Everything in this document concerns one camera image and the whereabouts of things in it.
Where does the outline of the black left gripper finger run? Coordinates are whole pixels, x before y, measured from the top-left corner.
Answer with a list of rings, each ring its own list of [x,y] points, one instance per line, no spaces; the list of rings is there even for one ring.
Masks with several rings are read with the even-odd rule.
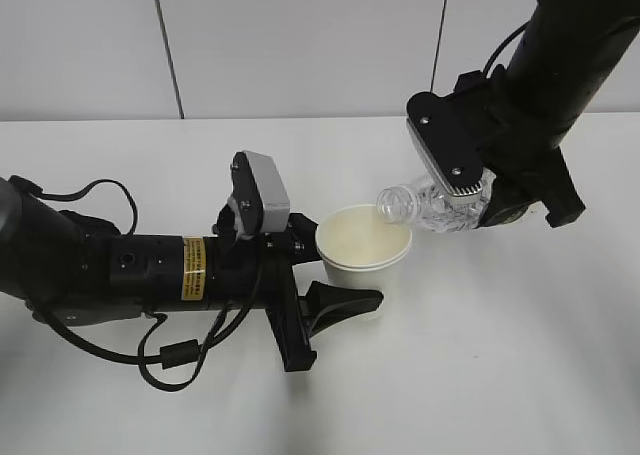
[[[373,313],[383,300],[379,290],[341,288],[314,281],[304,296],[307,336],[312,338],[336,324]]]
[[[291,260],[293,265],[319,262],[322,260],[316,244],[318,224],[302,213],[291,213],[287,231],[292,240]]]

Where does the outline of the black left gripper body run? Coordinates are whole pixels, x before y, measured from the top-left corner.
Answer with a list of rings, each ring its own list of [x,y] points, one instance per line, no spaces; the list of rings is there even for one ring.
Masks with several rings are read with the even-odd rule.
[[[240,308],[252,299],[252,307],[266,313],[284,370],[302,372],[311,369],[317,353],[303,322],[287,228],[240,239],[231,208],[220,211],[213,227],[212,306]]]

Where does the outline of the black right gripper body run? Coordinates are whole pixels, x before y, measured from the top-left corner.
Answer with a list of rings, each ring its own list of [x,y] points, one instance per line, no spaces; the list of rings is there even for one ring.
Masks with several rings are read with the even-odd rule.
[[[585,205],[559,147],[570,126],[516,107],[507,92],[504,68],[491,77],[479,70],[459,75],[452,100],[484,167],[495,178],[512,172],[525,175],[534,204],[547,210],[549,226],[571,224],[583,214]]]

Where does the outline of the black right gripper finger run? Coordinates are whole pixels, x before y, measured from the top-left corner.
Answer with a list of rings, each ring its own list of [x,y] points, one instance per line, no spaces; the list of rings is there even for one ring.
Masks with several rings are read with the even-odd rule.
[[[522,218],[535,203],[526,176],[519,172],[497,175],[491,184],[491,196],[478,227],[511,224]]]

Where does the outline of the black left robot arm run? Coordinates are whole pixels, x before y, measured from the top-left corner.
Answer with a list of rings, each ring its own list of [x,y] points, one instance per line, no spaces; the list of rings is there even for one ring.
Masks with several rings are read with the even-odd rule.
[[[316,359],[310,340],[326,328],[374,312],[375,289],[313,282],[305,295],[293,269],[315,262],[316,224],[294,213],[283,231],[241,237],[224,208],[212,237],[140,235],[110,221],[55,210],[51,196],[18,176],[1,183],[1,289],[22,300],[33,318],[98,358],[142,369],[201,365],[253,309],[263,310],[286,371],[306,371]],[[203,340],[139,347],[126,355],[98,347],[78,326],[171,312],[209,311],[218,319]]]

